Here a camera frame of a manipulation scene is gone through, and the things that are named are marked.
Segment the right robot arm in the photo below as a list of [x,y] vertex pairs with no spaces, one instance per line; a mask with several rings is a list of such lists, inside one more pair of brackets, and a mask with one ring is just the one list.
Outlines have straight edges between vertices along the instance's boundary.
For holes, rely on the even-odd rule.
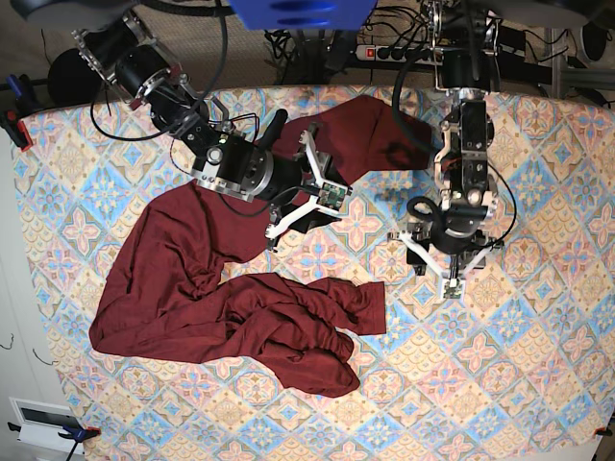
[[352,193],[332,157],[315,144],[318,126],[299,134],[291,158],[274,153],[288,113],[276,111],[263,134],[248,140],[215,96],[198,93],[136,13],[127,9],[99,30],[73,31],[81,57],[102,81],[137,109],[146,105],[160,133],[181,140],[194,154],[190,176],[222,200],[263,202],[265,238],[275,249],[289,230],[306,233],[338,221]]

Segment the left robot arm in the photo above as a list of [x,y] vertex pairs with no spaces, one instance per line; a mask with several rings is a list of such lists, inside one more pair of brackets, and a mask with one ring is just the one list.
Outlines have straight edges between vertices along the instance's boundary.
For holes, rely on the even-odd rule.
[[483,268],[488,253],[503,245],[481,229],[499,201],[488,161],[495,129],[485,101],[499,25],[486,8],[469,1],[428,1],[422,11],[426,37],[398,74],[393,118],[404,132],[409,130],[400,108],[402,85],[409,68],[421,60],[432,62],[435,87],[451,96],[452,104],[439,124],[441,148],[420,146],[432,158],[438,198],[410,199],[406,209],[414,221],[394,237],[406,245],[406,261],[417,275],[432,270],[440,297],[459,300],[469,274]]

